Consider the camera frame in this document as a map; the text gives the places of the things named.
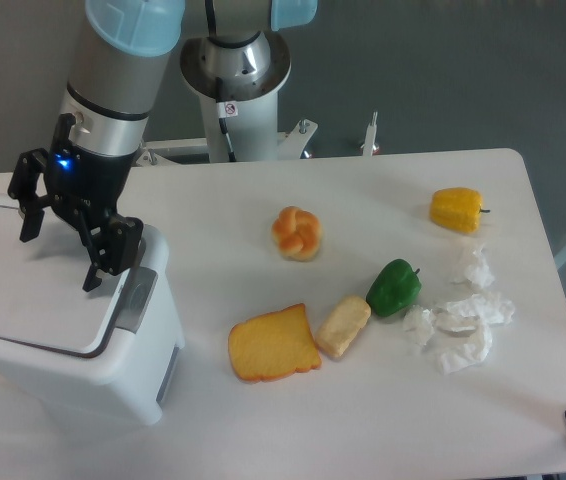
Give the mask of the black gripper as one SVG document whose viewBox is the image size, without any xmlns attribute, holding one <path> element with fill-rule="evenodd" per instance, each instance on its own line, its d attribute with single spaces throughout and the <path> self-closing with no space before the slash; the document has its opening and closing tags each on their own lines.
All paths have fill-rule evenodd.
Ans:
<svg viewBox="0 0 566 480">
<path fill-rule="evenodd" d="M 117 211 L 134 155 L 105 156 L 88 151 L 70 140 L 77 125 L 76 115 L 61 114 L 49 157 L 42 148 L 21 153 L 7 193 L 18 202 L 22 215 L 19 239 L 29 242 L 39 235 L 44 209 L 49 206 L 48 196 L 37 194 L 39 177 L 45 172 L 48 193 L 58 197 L 53 211 L 79 232 L 88 252 L 90 266 L 83 290 L 90 292 L 102 283 L 99 271 L 117 276 L 133 266 L 144 224 Z"/>
</svg>

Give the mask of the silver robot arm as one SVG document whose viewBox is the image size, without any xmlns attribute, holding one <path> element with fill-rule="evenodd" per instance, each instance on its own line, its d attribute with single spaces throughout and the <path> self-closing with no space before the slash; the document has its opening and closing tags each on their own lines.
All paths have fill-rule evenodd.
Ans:
<svg viewBox="0 0 566 480">
<path fill-rule="evenodd" d="M 143 230 L 117 210 L 168 61 L 199 98 L 211 162 L 276 160 L 278 93 L 291 59 L 287 28 L 314 1 L 89 1 L 51 144 L 19 156 L 8 187 L 22 241 L 44 213 L 75 229 L 90 266 L 85 290 L 135 260 Z"/>
</svg>

